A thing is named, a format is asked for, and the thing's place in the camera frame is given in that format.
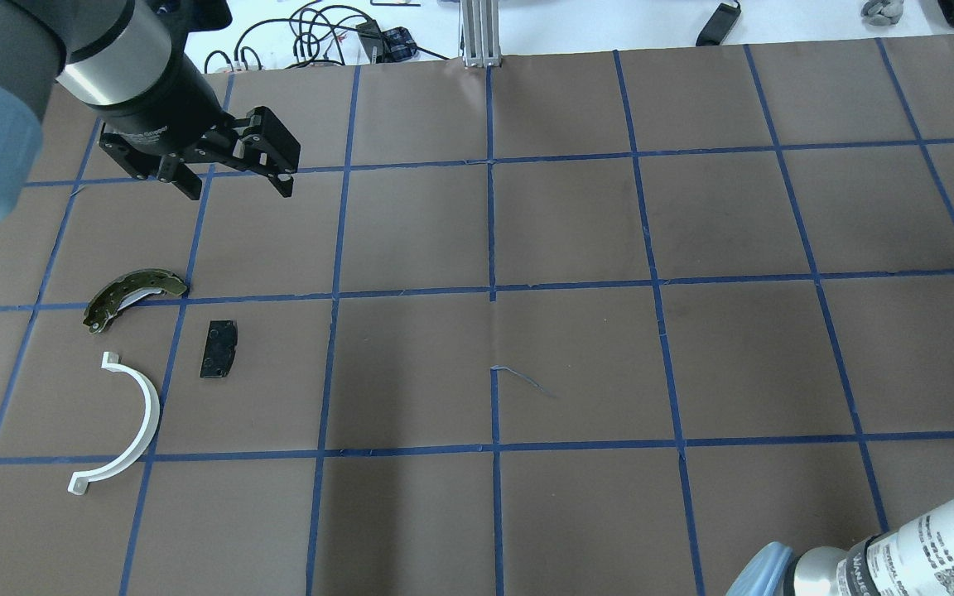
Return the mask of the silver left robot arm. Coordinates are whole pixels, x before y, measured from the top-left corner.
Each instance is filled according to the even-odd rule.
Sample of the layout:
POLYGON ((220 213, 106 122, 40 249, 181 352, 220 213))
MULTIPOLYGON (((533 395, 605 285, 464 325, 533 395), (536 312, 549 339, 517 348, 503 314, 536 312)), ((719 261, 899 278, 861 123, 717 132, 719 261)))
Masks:
POLYGON ((301 144, 268 107, 231 116, 186 56, 232 23, 224 1, 0 1, 0 220, 43 147, 55 86, 101 118, 98 143, 136 180, 201 196, 192 165, 267 178, 291 196, 301 144))

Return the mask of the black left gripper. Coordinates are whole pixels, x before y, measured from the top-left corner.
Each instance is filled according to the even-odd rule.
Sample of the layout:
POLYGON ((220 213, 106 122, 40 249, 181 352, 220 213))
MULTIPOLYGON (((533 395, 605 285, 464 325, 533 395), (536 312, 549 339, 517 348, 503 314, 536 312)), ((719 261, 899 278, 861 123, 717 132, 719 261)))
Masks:
POLYGON ((177 122, 143 133, 104 124, 99 147, 129 176, 164 181, 195 201, 200 200, 202 180, 187 165, 220 165, 262 175, 289 199, 301 160, 300 141, 265 106, 254 107, 242 118, 222 112, 210 123, 177 122))

